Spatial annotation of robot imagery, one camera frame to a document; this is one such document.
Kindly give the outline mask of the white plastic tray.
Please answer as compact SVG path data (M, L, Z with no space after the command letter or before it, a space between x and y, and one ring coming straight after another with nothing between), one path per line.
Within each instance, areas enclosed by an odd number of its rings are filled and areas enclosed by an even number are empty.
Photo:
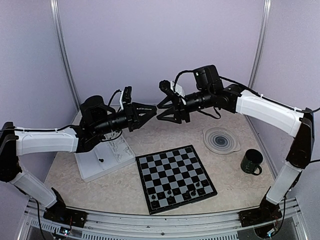
M134 154L134 158L119 162L108 142L116 140L120 136L116 137L116 133L108 133L105 137L107 141L99 143L91 151L75 154L81 179L86 183L119 170L134 163L136 160L136 155Z

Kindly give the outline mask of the black white chessboard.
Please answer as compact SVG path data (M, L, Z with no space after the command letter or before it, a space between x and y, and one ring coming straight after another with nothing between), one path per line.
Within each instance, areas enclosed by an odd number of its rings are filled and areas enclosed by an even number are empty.
M218 194L193 145L140 155L135 160L150 215L174 210ZM203 186L203 180L208 181L207 186ZM198 189L203 189L204 194L199 195ZM190 194L190 199L184 199L186 191L189 194L196 191L196 195ZM163 193L165 197L159 199L158 193ZM152 195L156 196L155 200L151 199ZM172 202L168 202L170 196L174 198ZM158 201L157 207L152 206L152 201Z

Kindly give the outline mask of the black king piece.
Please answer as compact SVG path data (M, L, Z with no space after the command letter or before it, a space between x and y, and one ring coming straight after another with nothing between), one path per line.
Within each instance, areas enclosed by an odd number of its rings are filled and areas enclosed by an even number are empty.
M188 200L188 199L191 198L190 193L189 193L188 190L183 194L183 198L184 198L185 200Z

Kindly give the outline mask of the black rook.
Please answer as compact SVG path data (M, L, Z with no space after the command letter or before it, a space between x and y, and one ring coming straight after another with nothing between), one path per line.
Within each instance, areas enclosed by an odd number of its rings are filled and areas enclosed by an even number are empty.
M152 205L153 208L156 208L157 205L158 205L158 201L156 201L156 200L155 200L155 201L152 201L152 202L151 202L151 205Z

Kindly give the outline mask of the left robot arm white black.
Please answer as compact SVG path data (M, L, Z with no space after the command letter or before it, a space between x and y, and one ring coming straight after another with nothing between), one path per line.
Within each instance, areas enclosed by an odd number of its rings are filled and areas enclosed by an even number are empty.
M20 192L35 199L46 208L47 218L59 223L74 221L71 210L53 187L48 188L19 163L19 157L27 154L68 152L87 153L105 141L105 135L128 129L141 128L157 114L154 105L132 102L122 97L121 111L104 103L100 95L94 95L80 106L82 118L79 125L67 125L55 129L31 129L15 127L6 122L0 130L0 180L11 183Z

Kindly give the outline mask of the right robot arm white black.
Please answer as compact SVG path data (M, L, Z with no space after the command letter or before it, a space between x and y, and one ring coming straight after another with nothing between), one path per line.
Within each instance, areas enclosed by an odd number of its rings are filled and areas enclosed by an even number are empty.
M166 98L157 105L164 110L157 116L158 120L188 123L190 113L214 107L258 119L293 137L285 164L259 207L239 212L242 227L280 219L285 214L280 210L281 200L297 184L302 171L311 163L315 141L314 111L271 100L234 80L224 87L225 77L219 76L214 65L199 67L190 73L196 81L198 91L195 93L186 95L177 80L162 80L159 83L159 89L166 94Z

